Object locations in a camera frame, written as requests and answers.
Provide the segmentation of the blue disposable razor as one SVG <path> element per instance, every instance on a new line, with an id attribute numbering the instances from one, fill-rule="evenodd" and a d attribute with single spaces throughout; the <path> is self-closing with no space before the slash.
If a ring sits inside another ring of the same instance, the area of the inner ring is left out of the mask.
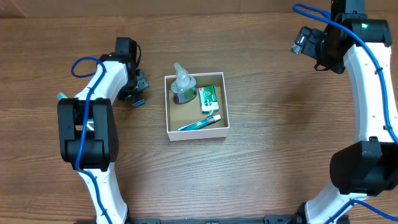
<path id="1" fill-rule="evenodd" d="M 146 103 L 145 99 L 137 100 L 132 104 L 134 108 L 140 107 Z"/>

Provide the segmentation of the clear soap pump bottle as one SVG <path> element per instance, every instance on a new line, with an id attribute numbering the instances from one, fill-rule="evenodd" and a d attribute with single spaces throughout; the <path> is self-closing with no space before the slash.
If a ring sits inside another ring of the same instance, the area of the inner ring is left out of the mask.
<path id="1" fill-rule="evenodd" d="M 170 87 L 174 94 L 174 103 L 178 105 L 188 103 L 197 96 L 197 82 L 178 62 L 174 63 L 174 68 L 176 79 Z"/>

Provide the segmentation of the green white toothbrush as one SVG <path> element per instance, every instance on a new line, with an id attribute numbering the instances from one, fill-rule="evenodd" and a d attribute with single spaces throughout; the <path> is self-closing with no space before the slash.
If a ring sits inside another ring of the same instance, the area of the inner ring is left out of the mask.
<path id="1" fill-rule="evenodd" d="M 64 94 L 63 92 L 60 92 L 60 93 L 57 95 L 57 98 L 58 98 L 58 100 L 62 100 L 62 99 L 68 98 L 68 96 L 67 96 L 66 94 Z M 91 123 L 87 123 L 86 127 L 87 127 L 90 131 L 93 131 L 93 130 L 94 130 L 94 127 L 92 127 Z"/>

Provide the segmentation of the green soap bar box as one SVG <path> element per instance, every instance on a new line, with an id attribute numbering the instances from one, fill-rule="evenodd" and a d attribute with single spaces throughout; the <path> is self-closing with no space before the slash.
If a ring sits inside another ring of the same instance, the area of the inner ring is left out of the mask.
<path id="1" fill-rule="evenodd" d="M 214 85 L 200 87 L 198 89 L 200 97 L 201 112 L 208 114 L 219 110 L 219 104 L 216 95 L 216 87 Z"/>

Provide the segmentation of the teal toothpaste tube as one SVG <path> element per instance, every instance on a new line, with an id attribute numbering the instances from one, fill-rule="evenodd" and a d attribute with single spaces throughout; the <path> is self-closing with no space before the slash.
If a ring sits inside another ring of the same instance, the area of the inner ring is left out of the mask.
<path id="1" fill-rule="evenodd" d="M 178 128 L 178 131 L 194 131 L 194 130 L 199 130 L 202 128 L 205 128 L 211 124 L 217 123 L 218 121 L 221 120 L 221 115 L 217 114 L 217 115 L 213 115 L 213 116 L 209 116 L 203 120 L 194 122 L 192 124 L 188 124 L 186 126 L 182 126 L 180 128 Z"/>

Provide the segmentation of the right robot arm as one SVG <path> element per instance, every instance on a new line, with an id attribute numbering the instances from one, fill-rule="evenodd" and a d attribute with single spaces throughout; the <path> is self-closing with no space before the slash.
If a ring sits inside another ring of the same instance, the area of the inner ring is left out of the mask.
<path id="1" fill-rule="evenodd" d="M 331 158 L 329 183 L 289 223 L 348 223 L 349 209 L 397 186 L 391 30 L 386 20 L 370 19 L 364 7 L 363 1 L 332 1 L 330 11 L 292 7 L 326 24 L 323 30 L 302 27 L 292 51 L 315 59 L 317 71 L 348 73 L 356 126 L 353 144 Z"/>

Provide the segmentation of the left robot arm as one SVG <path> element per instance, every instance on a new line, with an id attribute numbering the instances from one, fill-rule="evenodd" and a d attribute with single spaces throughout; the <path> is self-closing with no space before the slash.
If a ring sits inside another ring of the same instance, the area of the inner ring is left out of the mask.
<path id="1" fill-rule="evenodd" d="M 141 47 L 129 37 L 118 37 L 114 52 L 96 62 L 96 71 L 73 98 L 59 96 L 57 105 L 60 154 L 83 179 L 96 211 L 95 223 L 131 223 L 120 193 L 115 161 L 119 138 L 113 113 L 115 100 L 139 107 L 149 84 L 139 69 Z"/>

